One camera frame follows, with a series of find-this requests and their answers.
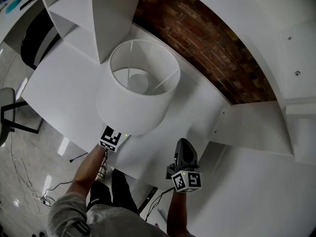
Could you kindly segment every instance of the red brick surface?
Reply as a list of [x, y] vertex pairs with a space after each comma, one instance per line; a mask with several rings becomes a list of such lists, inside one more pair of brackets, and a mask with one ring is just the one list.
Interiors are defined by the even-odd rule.
[[275, 100], [237, 35], [199, 0], [139, 0], [133, 21], [181, 54], [232, 104]]

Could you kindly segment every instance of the white table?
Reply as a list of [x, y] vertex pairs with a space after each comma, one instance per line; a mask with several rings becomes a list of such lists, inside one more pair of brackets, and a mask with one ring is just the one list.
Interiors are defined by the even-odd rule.
[[6, 1], [8, 5], [0, 11], [0, 43], [4, 41], [20, 53], [19, 45], [21, 45], [23, 35], [33, 19], [44, 9], [44, 5], [41, 0], [35, 0], [20, 10], [21, 5], [28, 1], [21, 0], [17, 7], [6, 14], [6, 8], [12, 1], [14, 0]]
[[[134, 25], [131, 34], [127, 39], [160, 42]], [[200, 158], [220, 110], [229, 106], [195, 68], [180, 55], [176, 58], [181, 80], [165, 119], [153, 131], [132, 136], [108, 160], [120, 171], [161, 189], [172, 186], [165, 174], [174, 162], [177, 141], [187, 138]], [[37, 67], [22, 96], [49, 124], [89, 152], [101, 135], [95, 96], [107, 66], [107, 60], [97, 65], [61, 40]]]

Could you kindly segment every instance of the black and white marker cube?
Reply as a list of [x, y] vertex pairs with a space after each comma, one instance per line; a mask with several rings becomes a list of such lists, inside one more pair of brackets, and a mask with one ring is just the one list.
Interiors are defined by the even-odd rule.
[[113, 152], [117, 152], [119, 147], [128, 137], [129, 136], [127, 134], [117, 132], [108, 125], [104, 124], [99, 140], [99, 145]]
[[194, 192], [202, 188], [202, 173], [179, 171], [171, 176], [177, 192]]

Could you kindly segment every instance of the gray sleeve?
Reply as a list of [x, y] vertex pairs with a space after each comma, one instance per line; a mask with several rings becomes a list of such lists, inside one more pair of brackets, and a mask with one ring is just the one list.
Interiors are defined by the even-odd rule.
[[48, 214], [49, 236], [67, 236], [66, 230], [76, 221], [87, 221], [85, 197], [70, 192], [60, 197], [51, 207]]

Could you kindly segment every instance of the glossy floor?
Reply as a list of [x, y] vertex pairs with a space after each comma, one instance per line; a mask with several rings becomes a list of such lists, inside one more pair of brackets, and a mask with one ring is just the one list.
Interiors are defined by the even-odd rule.
[[[0, 53], [1, 88], [14, 88], [18, 97], [33, 70], [4, 43], [0, 45]], [[16, 122], [26, 126], [36, 129], [40, 120], [36, 112], [28, 106], [16, 112]], [[71, 181], [84, 157], [72, 163], [69, 159], [84, 153], [45, 121], [39, 134], [16, 129], [9, 135], [5, 144], [0, 147], [0, 224], [8, 236], [32, 236], [45, 229], [49, 208], [36, 202], [31, 190], [41, 196], [47, 188]], [[21, 184], [12, 161], [16, 158], [15, 165], [21, 176]], [[129, 176], [126, 178], [139, 207], [152, 187]], [[47, 194], [56, 200], [65, 193], [68, 186], [69, 184], [60, 185]]]

